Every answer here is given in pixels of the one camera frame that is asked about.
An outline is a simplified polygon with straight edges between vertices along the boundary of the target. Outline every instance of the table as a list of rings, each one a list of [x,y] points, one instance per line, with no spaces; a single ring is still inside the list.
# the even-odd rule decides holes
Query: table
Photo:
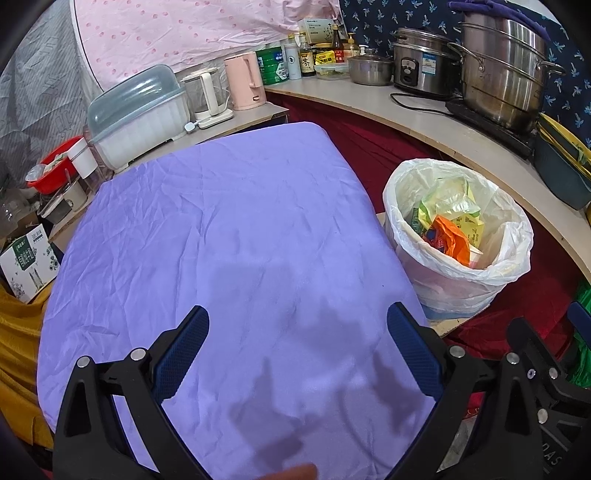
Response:
[[[444,115],[416,112],[388,98],[392,86],[368,87],[350,80],[291,80],[266,87],[273,93],[320,102],[388,125],[451,156],[509,193],[538,220],[591,281],[591,228],[583,212],[558,200],[527,161],[467,125]],[[406,105],[446,111],[444,102],[404,98]]]

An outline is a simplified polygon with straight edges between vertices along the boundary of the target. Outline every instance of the red bowl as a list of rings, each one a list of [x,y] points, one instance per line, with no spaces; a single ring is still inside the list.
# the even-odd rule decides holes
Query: red bowl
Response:
[[[62,143],[53,152],[41,160],[41,163],[44,165],[50,164],[56,155],[67,152],[81,138],[82,136],[74,137]],[[76,169],[68,157],[64,158],[53,168],[53,170],[43,175],[39,180],[28,181],[27,186],[35,188],[43,195],[49,195],[67,183],[68,178],[66,177],[66,170],[70,173],[70,178],[74,178],[76,175]]]

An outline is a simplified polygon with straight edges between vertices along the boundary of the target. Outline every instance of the food storage container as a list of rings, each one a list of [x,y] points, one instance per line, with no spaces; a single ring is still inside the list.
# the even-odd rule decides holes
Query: food storage container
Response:
[[[325,63],[314,65],[314,70],[319,79],[342,80],[349,78],[349,64],[347,63]]]
[[[116,85],[88,109],[89,145],[118,171],[170,139],[184,135],[187,93],[173,71],[155,65]]]
[[[580,210],[591,202],[591,180],[554,148],[543,130],[535,139],[534,166],[550,191],[570,207]]]

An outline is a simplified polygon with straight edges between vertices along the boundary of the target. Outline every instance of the pink polka dot fabric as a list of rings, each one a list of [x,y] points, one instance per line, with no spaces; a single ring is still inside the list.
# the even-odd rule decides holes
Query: pink polka dot fabric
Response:
[[[103,90],[158,63],[179,72],[285,38],[298,20],[333,18],[338,0],[74,0],[77,29]]]

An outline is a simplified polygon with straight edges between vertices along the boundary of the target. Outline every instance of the white bottle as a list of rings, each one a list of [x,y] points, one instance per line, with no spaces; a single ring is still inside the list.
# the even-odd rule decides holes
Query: white bottle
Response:
[[[288,36],[288,42],[284,45],[287,71],[290,74],[290,80],[298,80],[301,79],[300,52],[293,35]]]

